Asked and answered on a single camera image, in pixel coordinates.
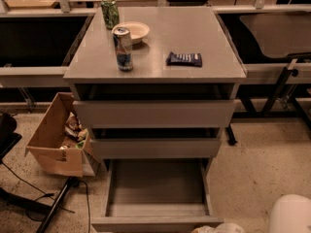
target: bottom drawer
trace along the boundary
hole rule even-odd
[[[211,216],[204,167],[198,159],[114,160],[105,215],[97,232],[191,231],[224,222]]]

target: silver can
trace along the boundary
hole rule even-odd
[[[125,72],[132,70],[133,46],[129,29],[126,27],[116,27],[113,31],[113,37],[119,69]]]
[[[113,29],[119,24],[119,11],[116,0],[101,0],[101,10],[103,13],[107,29]]]

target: green can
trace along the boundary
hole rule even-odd
[[[101,0],[101,9],[107,29],[113,29],[119,24],[119,11],[116,0]]]

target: soda can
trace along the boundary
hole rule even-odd
[[[126,27],[116,27],[113,31],[115,51],[118,67],[121,71],[133,69],[132,61],[132,40],[129,29]]]
[[[101,0],[101,10],[103,13],[107,29],[113,29],[119,24],[119,11],[116,0]]]

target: cardboard box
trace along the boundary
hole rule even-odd
[[[63,176],[95,176],[99,163],[92,158],[89,135],[82,149],[60,147],[67,137],[65,122],[73,108],[72,93],[57,93],[37,130],[31,137],[26,152],[31,152],[44,171]]]

